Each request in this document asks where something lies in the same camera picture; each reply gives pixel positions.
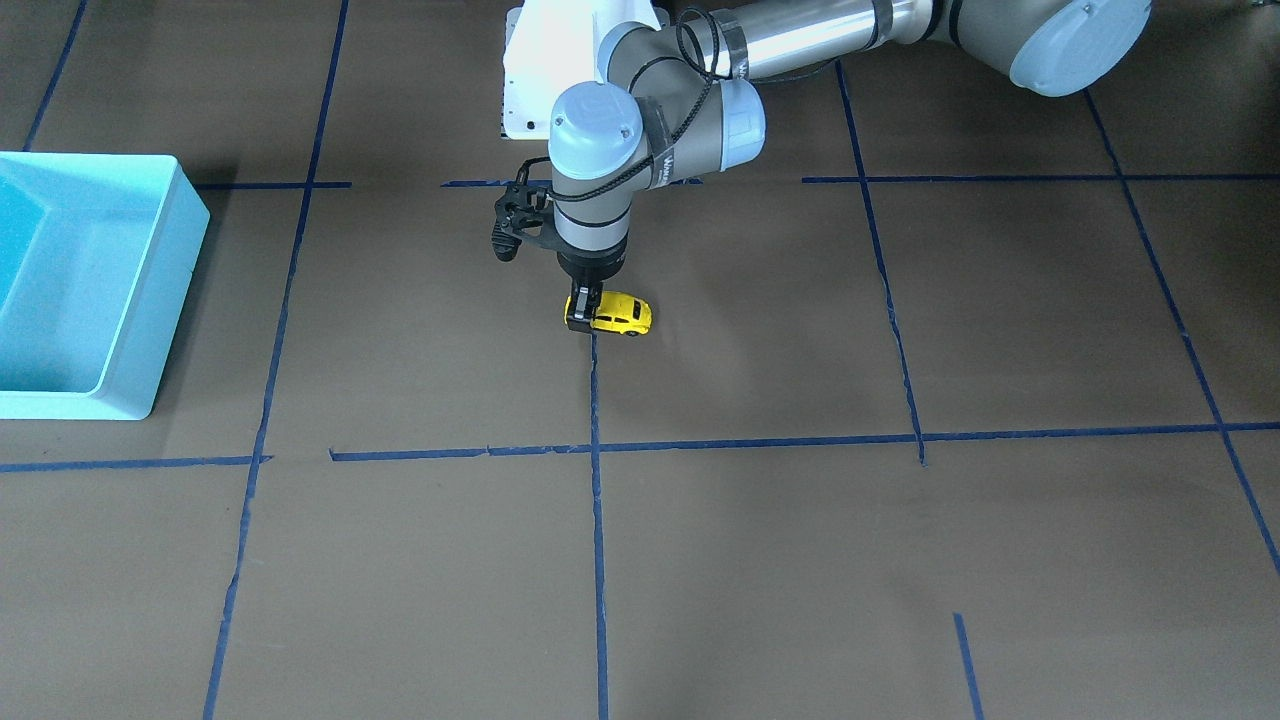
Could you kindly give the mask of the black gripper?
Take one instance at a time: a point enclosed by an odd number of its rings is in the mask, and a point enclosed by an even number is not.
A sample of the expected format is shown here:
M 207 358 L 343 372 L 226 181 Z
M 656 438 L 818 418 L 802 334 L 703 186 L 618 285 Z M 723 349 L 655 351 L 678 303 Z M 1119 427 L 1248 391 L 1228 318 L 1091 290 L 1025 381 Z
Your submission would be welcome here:
M 564 305 L 564 325 L 584 334 L 594 332 L 596 310 L 602 301 L 602 284 L 617 275 L 626 259 L 626 249 L 600 252 L 558 252 L 557 261 L 573 282 Z

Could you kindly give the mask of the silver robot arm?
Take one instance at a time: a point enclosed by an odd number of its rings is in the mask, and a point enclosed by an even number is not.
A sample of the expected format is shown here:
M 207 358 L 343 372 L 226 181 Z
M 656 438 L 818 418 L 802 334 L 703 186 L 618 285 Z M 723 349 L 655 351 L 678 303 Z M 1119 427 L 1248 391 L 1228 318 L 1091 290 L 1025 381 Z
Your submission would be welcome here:
M 753 161 L 767 135 L 763 85 L 814 74 L 886 44 L 945 42 L 1015 86 L 1061 97 L 1130 51 L 1148 1 L 756 1 L 684 9 L 654 29 L 608 29 L 590 79 L 550 106 L 550 187 L 535 205 L 540 242 L 570 277 L 564 324 L 617 322 L 605 282 L 627 252 L 639 193 Z

